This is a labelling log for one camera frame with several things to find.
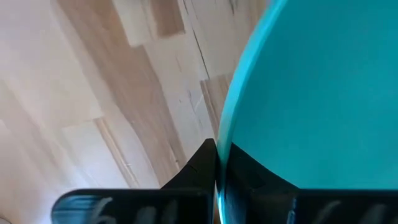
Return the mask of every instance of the black plastic object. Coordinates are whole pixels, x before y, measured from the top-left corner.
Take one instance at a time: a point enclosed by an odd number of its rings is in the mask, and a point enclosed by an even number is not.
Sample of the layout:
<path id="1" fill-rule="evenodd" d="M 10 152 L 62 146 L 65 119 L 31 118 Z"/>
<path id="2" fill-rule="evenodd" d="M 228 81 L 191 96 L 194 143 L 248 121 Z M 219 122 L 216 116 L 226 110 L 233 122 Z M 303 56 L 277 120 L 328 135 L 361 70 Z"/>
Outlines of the black plastic object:
<path id="1" fill-rule="evenodd" d="M 207 139 L 159 190 L 76 190 L 52 210 L 56 224 L 213 222 L 218 156 Z M 225 224 L 398 224 L 398 192 L 303 190 L 231 146 L 224 195 Z"/>
<path id="2" fill-rule="evenodd" d="M 56 224 L 212 223 L 217 151 L 207 139 L 186 166 L 159 190 L 76 190 L 52 209 Z"/>
<path id="3" fill-rule="evenodd" d="M 227 224 L 398 224 L 398 191 L 303 190 L 231 146 Z"/>

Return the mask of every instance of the curved edge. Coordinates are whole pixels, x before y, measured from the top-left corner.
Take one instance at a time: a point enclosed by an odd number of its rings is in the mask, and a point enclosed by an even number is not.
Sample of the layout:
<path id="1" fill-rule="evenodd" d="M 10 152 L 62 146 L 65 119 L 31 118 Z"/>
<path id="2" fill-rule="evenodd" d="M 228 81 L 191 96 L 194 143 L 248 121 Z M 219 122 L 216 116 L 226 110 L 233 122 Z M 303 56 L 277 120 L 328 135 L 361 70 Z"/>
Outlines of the curved edge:
<path id="1" fill-rule="evenodd" d="M 224 215 L 224 185 L 226 165 L 229 157 L 229 150 L 232 143 L 232 135 L 236 122 L 237 111 L 242 101 L 246 85 L 254 69 L 259 54 L 270 34 L 276 19 L 283 10 L 288 0 L 271 1 L 267 10 L 256 25 L 248 44 L 239 60 L 234 72 L 234 77 L 229 86 L 228 94 L 225 99 L 223 112 L 221 114 L 220 128 L 218 130 L 217 151 L 220 157 L 220 173 L 217 183 L 217 204 L 220 213 L 221 224 L 227 224 Z"/>

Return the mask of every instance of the hardwood flooring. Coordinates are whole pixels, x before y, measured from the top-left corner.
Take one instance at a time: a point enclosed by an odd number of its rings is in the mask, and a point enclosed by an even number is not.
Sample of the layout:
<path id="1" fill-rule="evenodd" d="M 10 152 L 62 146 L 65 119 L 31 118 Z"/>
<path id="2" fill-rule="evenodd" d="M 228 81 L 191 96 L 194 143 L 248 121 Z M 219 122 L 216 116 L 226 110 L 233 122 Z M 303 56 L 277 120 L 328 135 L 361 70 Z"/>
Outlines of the hardwood flooring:
<path id="1" fill-rule="evenodd" d="M 70 190 L 164 185 L 215 137 L 263 2 L 4 0 L 0 217 L 50 223 Z"/>

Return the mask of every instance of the teal surface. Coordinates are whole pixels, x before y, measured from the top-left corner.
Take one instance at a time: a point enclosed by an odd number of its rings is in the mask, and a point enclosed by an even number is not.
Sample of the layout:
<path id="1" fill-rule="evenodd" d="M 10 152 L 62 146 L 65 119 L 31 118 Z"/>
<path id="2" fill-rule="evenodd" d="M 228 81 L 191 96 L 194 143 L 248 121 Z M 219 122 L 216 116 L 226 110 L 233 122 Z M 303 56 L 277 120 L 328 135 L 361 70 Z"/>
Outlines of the teal surface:
<path id="1" fill-rule="evenodd" d="M 397 12 L 287 1 L 267 36 L 254 33 L 266 40 L 250 73 L 235 74 L 247 83 L 235 83 L 232 142 L 301 188 L 398 189 Z"/>
<path id="2" fill-rule="evenodd" d="M 228 216 L 225 212 L 224 202 L 224 185 L 225 170 L 231 148 L 231 141 L 236 123 L 236 114 L 242 103 L 243 95 L 252 71 L 257 64 L 257 59 L 266 42 L 267 37 L 271 33 L 271 28 L 275 24 L 277 16 L 283 9 L 286 0 L 271 1 L 269 8 L 260 18 L 249 42 L 235 70 L 234 78 L 229 86 L 228 94 L 225 99 L 223 112 L 221 114 L 220 128 L 218 130 L 217 151 L 220 156 L 220 169 L 217 175 L 217 202 L 221 224 L 229 223 Z"/>

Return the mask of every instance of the light wood plank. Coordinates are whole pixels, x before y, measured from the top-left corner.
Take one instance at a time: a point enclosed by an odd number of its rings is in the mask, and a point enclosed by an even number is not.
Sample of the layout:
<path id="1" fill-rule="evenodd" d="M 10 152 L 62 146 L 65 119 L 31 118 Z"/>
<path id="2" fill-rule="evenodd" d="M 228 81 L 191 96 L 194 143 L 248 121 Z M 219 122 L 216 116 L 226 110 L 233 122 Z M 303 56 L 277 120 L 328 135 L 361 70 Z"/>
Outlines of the light wood plank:
<path id="1" fill-rule="evenodd" d="M 232 77 L 233 74 L 220 75 L 200 82 L 216 138 L 218 137 L 221 113 L 223 112 L 225 98 Z"/>
<path id="2" fill-rule="evenodd" d="M 97 100 L 44 3 L 15 0 L 0 8 L 0 76 L 40 125 L 63 127 L 100 117 Z"/>
<path id="3" fill-rule="evenodd" d="M 13 223 L 50 223 L 59 195 L 88 187 L 71 157 L 49 139 L 3 81 L 0 81 L 0 197 Z"/>
<path id="4" fill-rule="evenodd" d="M 160 80 L 178 136 L 191 158 L 213 130 L 200 88 L 202 61 L 191 50 L 186 34 L 146 44 L 145 48 Z"/>
<path id="5" fill-rule="evenodd" d="M 98 67 L 57 3 L 53 4 L 53 10 L 103 112 L 103 117 L 95 120 L 96 124 L 109 149 L 118 158 L 116 159 L 118 165 L 120 163 L 128 165 L 122 167 L 126 181 L 131 187 L 158 188 L 159 181 L 144 146 L 116 105 L 113 94 L 102 79 Z"/>
<path id="6" fill-rule="evenodd" d="M 131 46 L 184 32 L 177 0 L 113 0 Z"/>
<path id="7" fill-rule="evenodd" d="M 129 48 L 111 1 L 58 2 L 99 68 L 116 104 L 136 131 L 160 184 L 165 184 L 186 158 L 145 50 Z"/>
<path id="8" fill-rule="evenodd" d="M 70 144 L 68 153 L 76 159 L 80 172 L 86 173 L 94 182 L 91 187 L 127 188 L 127 182 L 98 128 L 94 121 L 63 128 Z"/>
<path id="9" fill-rule="evenodd" d="M 267 0 L 186 0 L 209 77 L 233 73 Z"/>

